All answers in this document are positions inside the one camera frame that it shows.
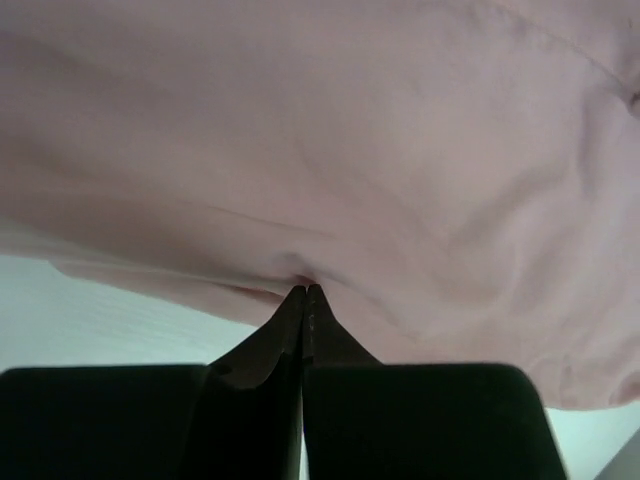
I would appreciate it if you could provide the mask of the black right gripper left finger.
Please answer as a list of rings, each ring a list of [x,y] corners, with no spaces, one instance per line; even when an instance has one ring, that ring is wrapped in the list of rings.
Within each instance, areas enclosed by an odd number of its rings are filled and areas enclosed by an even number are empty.
[[[206,364],[16,368],[1,376],[5,479],[295,479],[300,326],[293,288]]]

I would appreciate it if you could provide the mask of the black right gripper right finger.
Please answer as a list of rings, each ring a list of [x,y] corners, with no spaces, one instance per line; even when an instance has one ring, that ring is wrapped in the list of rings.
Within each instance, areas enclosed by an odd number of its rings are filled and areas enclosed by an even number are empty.
[[[386,365],[317,285],[304,309],[303,411],[313,479],[562,479],[540,397],[495,363]]]

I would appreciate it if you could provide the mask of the pink trousers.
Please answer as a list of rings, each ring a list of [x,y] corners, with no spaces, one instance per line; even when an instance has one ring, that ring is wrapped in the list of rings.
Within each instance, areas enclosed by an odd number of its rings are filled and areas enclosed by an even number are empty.
[[[1,249],[639,397],[635,1],[5,1]]]

